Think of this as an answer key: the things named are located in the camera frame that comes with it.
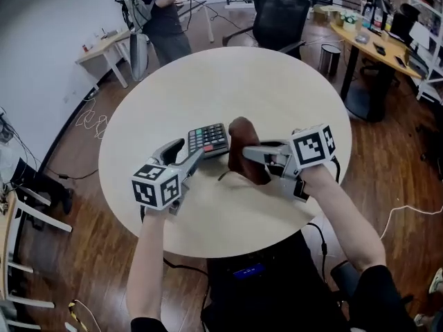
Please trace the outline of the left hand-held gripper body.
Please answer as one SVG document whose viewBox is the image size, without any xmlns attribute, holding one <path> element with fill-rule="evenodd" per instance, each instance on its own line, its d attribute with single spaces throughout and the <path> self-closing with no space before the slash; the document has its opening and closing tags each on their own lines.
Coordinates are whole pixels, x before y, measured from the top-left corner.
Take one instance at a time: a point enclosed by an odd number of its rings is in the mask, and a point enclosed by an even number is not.
<svg viewBox="0 0 443 332">
<path fill-rule="evenodd" d="M 176 216 L 188 191 L 187 178 L 180 167 L 162 165 L 151 157 L 131 178 L 135 202 L 152 210 L 168 209 Z"/>
</svg>

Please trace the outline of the person's right hand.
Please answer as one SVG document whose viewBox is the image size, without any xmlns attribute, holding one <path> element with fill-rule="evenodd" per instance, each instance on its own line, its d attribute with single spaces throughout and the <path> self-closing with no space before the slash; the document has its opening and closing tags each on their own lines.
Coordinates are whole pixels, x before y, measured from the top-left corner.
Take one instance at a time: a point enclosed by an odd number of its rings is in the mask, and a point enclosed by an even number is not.
<svg viewBox="0 0 443 332">
<path fill-rule="evenodd" d="M 269 166 L 285 168 L 290 160 L 291 160 L 291 155 L 271 154 L 269 160 Z"/>
</svg>

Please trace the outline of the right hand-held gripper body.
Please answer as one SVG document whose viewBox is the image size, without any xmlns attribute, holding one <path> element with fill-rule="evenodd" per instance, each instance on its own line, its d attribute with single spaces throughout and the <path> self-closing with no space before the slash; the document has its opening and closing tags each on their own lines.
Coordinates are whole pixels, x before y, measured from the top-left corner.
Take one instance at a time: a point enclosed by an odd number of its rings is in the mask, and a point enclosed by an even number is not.
<svg viewBox="0 0 443 332">
<path fill-rule="evenodd" d="M 309 195 L 305 193 L 305 182 L 300 177 L 302 170 L 336 163 L 336 143 L 327 124 L 294 130 L 287 141 L 291 160 L 286 167 L 267 165 L 267 168 L 271 174 L 280 177 L 283 194 L 289 200 L 306 202 Z"/>
</svg>

